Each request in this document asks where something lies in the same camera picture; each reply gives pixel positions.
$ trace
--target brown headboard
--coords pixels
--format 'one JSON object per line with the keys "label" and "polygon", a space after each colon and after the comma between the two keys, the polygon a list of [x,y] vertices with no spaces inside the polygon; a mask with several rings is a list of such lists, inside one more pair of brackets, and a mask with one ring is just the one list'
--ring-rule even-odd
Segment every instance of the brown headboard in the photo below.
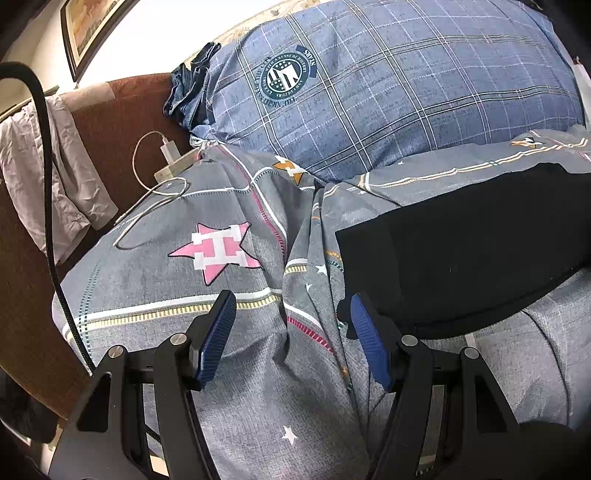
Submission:
{"label": "brown headboard", "polygon": [[[131,170],[138,139],[160,130],[181,153],[189,151],[189,132],[162,113],[171,90],[170,74],[154,74],[109,82],[111,100],[72,113],[82,141],[109,195],[127,210],[144,193]],[[158,135],[138,150],[140,178],[155,184],[153,174],[166,165]],[[67,418],[87,381],[87,373],[51,319],[53,289],[47,259],[20,222],[12,200],[0,186],[0,366],[36,399]],[[96,243],[90,230],[74,254],[58,266],[61,278]]]}

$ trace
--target black fabric pad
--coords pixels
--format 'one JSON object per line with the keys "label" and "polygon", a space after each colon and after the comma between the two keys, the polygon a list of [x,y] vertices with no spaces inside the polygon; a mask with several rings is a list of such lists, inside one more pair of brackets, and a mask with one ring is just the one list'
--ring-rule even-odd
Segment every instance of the black fabric pad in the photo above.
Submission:
{"label": "black fabric pad", "polygon": [[349,323],[364,291],[403,333],[448,338],[497,323],[589,259],[591,174],[542,163],[398,208],[336,233]]}

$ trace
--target orange star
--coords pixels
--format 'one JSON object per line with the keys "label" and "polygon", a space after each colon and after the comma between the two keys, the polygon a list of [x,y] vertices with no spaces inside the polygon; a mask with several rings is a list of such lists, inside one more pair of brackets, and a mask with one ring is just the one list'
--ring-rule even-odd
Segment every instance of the orange star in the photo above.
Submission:
{"label": "orange star", "polygon": [[295,184],[299,185],[301,177],[306,171],[293,163],[291,160],[287,160],[286,158],[279,157],[277,155],[275,158],[279,161],[274,163],[273,166],[279,170],[285,170],[287,174],[294,179]]}
{"label": "orange star", "polygon": [[530,147],[535,148],[536,145],[543,145],[542,142],[534,142],[534,140],[530,137],[525,137],[523,140],[513,140],[511,142],[513,147]]}

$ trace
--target pink star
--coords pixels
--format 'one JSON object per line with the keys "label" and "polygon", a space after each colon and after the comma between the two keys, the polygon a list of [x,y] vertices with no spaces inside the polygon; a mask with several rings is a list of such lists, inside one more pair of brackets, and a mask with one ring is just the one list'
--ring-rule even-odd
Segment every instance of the pink star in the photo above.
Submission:
{"label": "pink star", "polygon": [[241,247],[250,225],[245,222],[218,230],[198,223],[197,233],[191,235],[193,241],[168,256],[192,258],[194,269],[203,271],[203,281],[207,286],[230,264],[244,268],[262,268],[260,262]]}

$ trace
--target star pattern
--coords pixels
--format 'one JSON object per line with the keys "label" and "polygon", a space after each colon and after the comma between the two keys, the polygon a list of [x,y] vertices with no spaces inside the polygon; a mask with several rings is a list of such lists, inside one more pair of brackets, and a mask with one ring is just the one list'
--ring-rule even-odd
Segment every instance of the star pattern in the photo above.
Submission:
{"label": "star pattern", "polygon": [[299,185],[301,177],[304,173],[306,173],[306,171],[293,163],[291,160],[279,157],[278,155],[275,155],[275,158],[278,160],[278,162],[274,163],[273,166],[279,170],[285,170],[287,174],[294,179],[295,184]]}
{"label": "star pattern", "polygon": [[203,281],[207,286],[211,285],[228,265],[262,268],[261,263],[242,248],[250,225],[245,222],[216,229],[198,223],[197,232],[191,235],[193,241],[169,253],[168,256],[192,258],[193,268],[203,271]]}
{"label": "star pattern", "polygon": [[542,142],[534,142],[533,138],[525,137],[523,140],[513,140],[511,142],[513,147],[530,147],[536,148],[536,145],[544,145]]}
{"label": "star pattern", "polygon": [[291,426],[286,427],[285,425],[283,425],[283,428],[285,429],[285,434],[283,435],[283,437],[281,437],[282,439],[287,439],[290,441],[290,443],[293,445],[295,442],[295,439],[297,438],[296,435],[291,431]]}

